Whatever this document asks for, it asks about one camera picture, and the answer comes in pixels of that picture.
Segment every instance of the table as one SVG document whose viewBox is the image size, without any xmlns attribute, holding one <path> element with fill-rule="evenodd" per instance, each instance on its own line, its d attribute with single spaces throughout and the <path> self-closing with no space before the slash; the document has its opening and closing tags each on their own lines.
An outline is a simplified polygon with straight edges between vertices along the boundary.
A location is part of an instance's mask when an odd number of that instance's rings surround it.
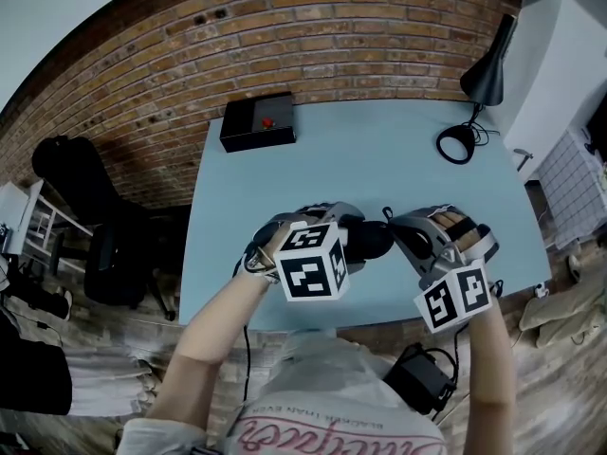
<svg viewBox="0 0 607 455">
<path fill-rule="evenodd" d="M 488 263 L 505 294 L 550 278 L 542 235 L 524 185 L 498 136 L 468 165 L 444 160 L 434 139 L 469 118 L 470 103 L 368 100 L 294 108 L 297 143 L 227 154 L 221 119 L 211 124 L 193 196 L 181 284 L 180 323 L 229 279 L 252 233 L 272 215 L 321 202 L 345 201 L 367 219 L 453 203 L 488 224 L 501 248 Z M 393 246 L 351 277 L 336 301 L 287 303 L 270 287 L 251 330 L 293 330 L 382 323 L 419 317 L 419 280 Z"/>
<path fill-rule="evenodd" d="M 48 242 L 51 234 L 53 234 L 53 225 L 58 215 L 85 234 L 93 235 L 89 229 L 61 212 L 40 194 L 44 184 L 44 180 L 35 182 L 28 188 L 27 194 L 19 193 L 19 190 L 11 182 L 0 188 L 0 191 L 6 188 L 11 192 L 11 200 L 3 204 L 3 208 L 0 209 L 0 223 L 7 224 L 12 231 L 7 254 L 20 255 L 24 252 L 24 246 L 28 245 L 50 258 L 51 251 L 48 248 Z M 59 261 L 84 273 L 83 268 L 70 261 L 63 258 Z"/>
<path fill-rule="evenodd" d="M 590 236 L 607 222 L 607 191 L 600 180 L 603 166 L 586 151 L 588 141 L 582 130 L 565 131 L 537 171 L 559 249 Z"/>
</svg>

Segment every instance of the black chair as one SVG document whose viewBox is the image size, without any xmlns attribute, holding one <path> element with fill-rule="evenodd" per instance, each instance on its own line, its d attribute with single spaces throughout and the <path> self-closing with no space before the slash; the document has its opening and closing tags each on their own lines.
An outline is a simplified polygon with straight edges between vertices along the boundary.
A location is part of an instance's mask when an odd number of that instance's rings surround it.
<svg viewBox="0 0 607 455">
<path fill-rule="evenodd" d="M 136 308 L 150 288 L 167 320 L 168 310 L 152 274 L 156 247 L 149 213 L 120 198 L 93 144 L 84 137 L 44 139 L 31 159 L 34 171 L 71 207 L 79 221 L 97 225 L 87 251 L 64 246 L 57 236 L 51 273 L 60 258 L 85 260 L 84 294 L 108 305 Z"/>
</svg>

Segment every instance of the white cube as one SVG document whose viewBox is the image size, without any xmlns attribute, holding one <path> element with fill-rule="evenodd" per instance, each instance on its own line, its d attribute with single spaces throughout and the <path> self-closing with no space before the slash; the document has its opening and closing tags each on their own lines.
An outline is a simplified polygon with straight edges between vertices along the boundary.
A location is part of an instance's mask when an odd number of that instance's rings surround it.
<svg viewBox="0 0 607 455">
<path fill-rule="evenodd" d="M 483 260 L 454 268 L 414 302 L 432 333 L 484 312 L 492 301 Z"/>
<path fill-rule="evenodd" d="M 337 300 L 350 288 L 337 223 L 292 224 L 274 262 L 289 301 Z"/>
</svg>

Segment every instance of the wooden floor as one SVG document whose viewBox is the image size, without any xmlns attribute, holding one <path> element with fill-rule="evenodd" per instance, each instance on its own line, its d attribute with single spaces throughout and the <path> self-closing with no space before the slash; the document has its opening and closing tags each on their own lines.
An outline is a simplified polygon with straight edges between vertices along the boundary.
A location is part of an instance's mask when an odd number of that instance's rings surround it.
<svg viewBox="0 0 607 455">
<path fill-rule="evenodd" d="M 543 199 L 530 193 L 539 216 Z M 549 213 L 543 229 L 550 234 Z M 568 286 L 563 267 L 565 252 L 550 251 L 554 281 L 551 290 Z M 604 252 L 588 244 L 579 251 L 584 267 L 602 267 Z M 151 297 L 137 311 L 106 307 L 88 300 L 82 293 L 82 279 L 63 275 L 59 281 L 75 292 L 75 305 L 69 322 L 31 311 L 19 300 L 9 300 L 9 308 L 32 319 L 46 321 L 59 330 L 67 346 L 127 346 L 148 360 L 162 376 L 182 328 L 163 319 Z M 56 281 L 47 279 L 47 289 Z M 178 303 L 179 278 L 159 278 L 166 300 Z M 580 346 L 566 340 L 538 350 L 533 332 L 521 336 L 517 328 L 525 303 L 532 293 L 521 292 L 502 299 L 506 324 L 518 369 L 518 411 L 515 427 L 517 454 L 607 454 L 607 331 L 586 339 Z M 24 337 L 56 343 L 52 331 L 41 331 L 32 322 L 19 319 Z M 388 325 L 359 327 L 340 331 L 340 336 L 367 345 L 378 354 L 399 355 L 405 346 L 421 341 L 426 347 L 440 346 L 452 351 L 452 332 L 431 336 L 420 320 Z M 265 383 L 268 371 L 284 341 L 285 334 L 251 333 L 252 371 L 250 396 Z M 457 392 L 438 418 L 450 454 L 461 453 L 466 436 L 469 390 L 469 344 L 460 345 L 461 372 Z M 240 338 L 229 361 L 222 367 L 213 402 L 211 435 L 216 435 L 242 397 L 246 372 L 245 343 Z M 40 382 L 45 382 L 41 366 Z M 19 431 L 46 455 L 110 454 L 114 437 L 125 419 L 47 416 L 0 410 L 0 430 Z"/>
</svg>

